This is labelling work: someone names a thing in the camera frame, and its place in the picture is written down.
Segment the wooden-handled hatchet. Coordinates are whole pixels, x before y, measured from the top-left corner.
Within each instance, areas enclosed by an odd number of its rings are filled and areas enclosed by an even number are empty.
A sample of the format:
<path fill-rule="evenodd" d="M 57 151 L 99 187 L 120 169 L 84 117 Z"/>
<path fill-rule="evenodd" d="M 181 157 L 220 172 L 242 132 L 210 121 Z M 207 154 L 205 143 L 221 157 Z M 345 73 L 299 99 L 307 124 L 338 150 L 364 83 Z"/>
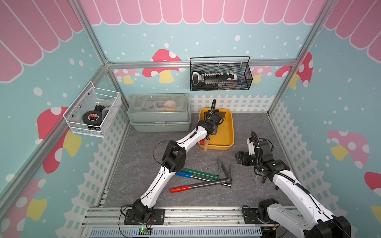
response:
<path fill-rule="evenodd" d="M 223 138 L 220 135 L 209 135 L 208 139 L 204 139 L 203 149 L 208 150 L 219 150 L 219 147 L 223 144 Z"/>

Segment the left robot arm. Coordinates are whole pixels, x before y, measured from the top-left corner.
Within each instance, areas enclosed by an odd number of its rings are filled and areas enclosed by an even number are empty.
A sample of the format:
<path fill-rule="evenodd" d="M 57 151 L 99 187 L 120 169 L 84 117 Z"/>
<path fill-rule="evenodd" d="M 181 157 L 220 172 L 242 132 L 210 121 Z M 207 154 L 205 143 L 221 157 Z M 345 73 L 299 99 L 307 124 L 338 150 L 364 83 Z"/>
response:
<path fill-rule="evenodd" d="M 223 117 L 215 111 L 215 106 L 216 100 L 213 100 L 209 115 L 199 121 L 188 135 L 178 141 L 168 142 L 157 176 L 147 191 L 132 204 L 132 211 L 140 223 L 147 223 L 151 218 L 153 207 L 165 185 L 183 169 L 187 152 L 199 141 L 209 140 L 209 136 L 222 124 Z"/>

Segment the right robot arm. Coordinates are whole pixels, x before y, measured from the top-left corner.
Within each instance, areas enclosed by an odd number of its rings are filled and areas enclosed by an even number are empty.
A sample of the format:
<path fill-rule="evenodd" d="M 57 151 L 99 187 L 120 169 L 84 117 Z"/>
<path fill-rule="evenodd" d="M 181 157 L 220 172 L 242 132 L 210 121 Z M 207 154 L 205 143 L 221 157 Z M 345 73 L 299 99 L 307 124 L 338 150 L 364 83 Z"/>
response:
<path fill-rule="evenodd" d="M 300 216 L 287 210 L 277 200 L 270 198 L 259 202 L 257 219 L 262 223 L 278 223 L 298 238 L 349 238 L 351 225 L 344 216 L 335 216 L 325 208 L 297 180 L 294 173 L 282 160 L 275 160 L 274 145 L 259 138 L 251 131 L 247 139 L 248 151 L 236 153 L 238 164 L 251 166 L 263 182 L 270 180 L 282 190 L 301 213 Z"/>

